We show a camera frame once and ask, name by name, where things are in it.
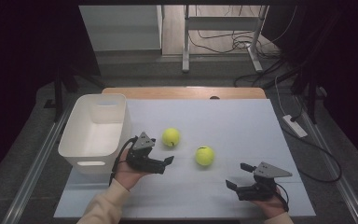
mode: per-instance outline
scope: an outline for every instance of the white table surface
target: white table surface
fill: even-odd
[[[262,217],[252,203],[239,201],[225,180],[238,186],[254,184],[240,163],[261,161],[291,172],[276,178],[290,196],[292,217],[315,216],[269,100],[128,100],[132,136],[146,132],[156,138],[149,157],[174,156],[163,175],[143,177],[123,207],[123,218],[243,219]],[[174,127],[181,133],[176,147],[165,147],[161,135]],[[195,162],[198,147],[214,149],[207,168]],[[55,217],[81,217],[92,197],[108,187],[109,175],[82,175],[72,170]]]

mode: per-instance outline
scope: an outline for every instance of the wooden floor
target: wooden floor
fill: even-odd
[[[190,16],[215,16],[215,17],[254,17],[258,15],[259,6],[190,6]],[[184,6],[165,6],[165,18],[163,21],[162,54],[182,54],[185,37],[185,8]],[[233,38],[239,41],[252,41],[253,32],[232,35],[232,31],[189,31],[190,39],[194,44],[216,51],[229,51],[233,49]],[[207,36],[227,35],[215,38],[203,38]],[[264,52],[276,52],[277,49],[263,36],[259,37],[261,44],[257,45]],[[212,50],[200,48],[190,42],[190,54],[216,54]],[[235,49],[230,53],[247,53],[246,49]]]

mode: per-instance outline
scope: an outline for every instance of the gray floor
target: gray floor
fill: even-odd
[[[193,56],[190,63],[190,72],[182,74],[180,57],[145,57],[143,59],[127,57],[121,60],[112,58],[99,58],[102,71],[101,77],[96,77],[110,87],[139,87],[139,86],[215,86],[232,87],[235,77],[253,75],[252,67],[247,55],[226,58]],[[273,60],[262,60],[268,67]],[[273,80],[288,67],[283,66],[274,74],[263,78],[261,82]],[[98,93],[100,89],[85,81],[76,78],[80,89],[78,93],[66,93],[64,99],[70,96],[79,97],[86,93]],[[279,85],[279,94],[282,108],[286,114],[296,115],[299,104],[289,88],[293,79],[288,79]],[[251,82],[242,79],[239,86],[250,86]],[[51,84],[41,88],[37,94],[37,102],[29,120],[22,132],[0,165],[0,223],[7,209],[12,203],[23,178],[26,176],[37,151],[44,143],[54,119],[54,109],[44,108],[46,100],[53,99],[53,86]],[[278,103],[278,94],[275,88],[266,90],[271,100],[277,118],[282,117]],[[330,118],[320,100],[316,105],[316,126],[307,126],[307,117],[301,118],[299,123],[308,132],[319,130],[329,149],[342,165],[345,178],[358,198],[358,151],[351,144],[345,134]],[[282,122],[282,128],[289,130]],[[298,168],[320,178],[331,178],[320,151],[305,145],[292,136],[285,134],[286,141],[292,151]],[[310,135],[306,140],[315,143]],[[70,172],[70,165],[58,155],[57,142],[45,165],[31,198],[24,208],[20,223],[76,223],[75,220],[61,220],[53,218],[53,213],[61,198],[63,186]],[[307,193],[316,212],[316,217],[295,218],[296,223],[355,223],[351,215],[349,203],[345,201],[340,186],[337,184],[321,184],[302,176]],[[227,223],[226,221],[209,221],[208,223]],[[262,220],[250,220],[246,223],[262,223]]]

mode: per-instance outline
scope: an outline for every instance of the wall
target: wall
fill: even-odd
[[[161,49],[161,6],[81,6],[94,51]]]

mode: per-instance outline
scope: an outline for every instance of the table leg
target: table leg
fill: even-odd
[[[263,67],[261,66],[260,61],[258,61],[257,51],[256,51],[255,47],[257,45],[258,37],[260,36],[260,33],[261,33],[261,28],[263,27],[264,19],[266,18],[267,8],[268,8],[267,6],[261,6],[260,13],[258,15],[257,26],[255,28],[252,43],[247,46],[249,56],[251,57],[252,63],[254,65],[254,67],[255,67],[255,71],[257,73],[262,73],[263,72]]]
[[[190,52],[189,52],[189,45],[188,45],[188,11],[189,6],[185,5],[185,42],[183,45],[183,65],[182,71],[187,73],[190,70]]]

